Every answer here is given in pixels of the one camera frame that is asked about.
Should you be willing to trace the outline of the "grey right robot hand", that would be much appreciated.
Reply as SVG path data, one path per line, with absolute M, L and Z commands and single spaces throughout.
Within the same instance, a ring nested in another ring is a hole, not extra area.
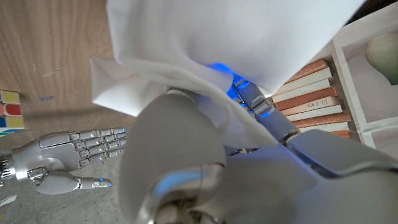
M 29 180 L 45 195 L 111 187 L 102 177 L 79 177 L 72 171 L 120 156 L 126 144 L 124 128 L 50 133 L 1 156 L 1 185 L 5 180 Z

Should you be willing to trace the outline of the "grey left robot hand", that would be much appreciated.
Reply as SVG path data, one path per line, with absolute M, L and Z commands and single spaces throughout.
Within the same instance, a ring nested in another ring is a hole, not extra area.
M 228 103 L 242 116 L 238 148 L 198 109 L 194 90 L 172 88 L 132 124 L 119 202 L 131 223 L 396 223 L 397 161 L 324 131 L 302 132 L 242 73 Z

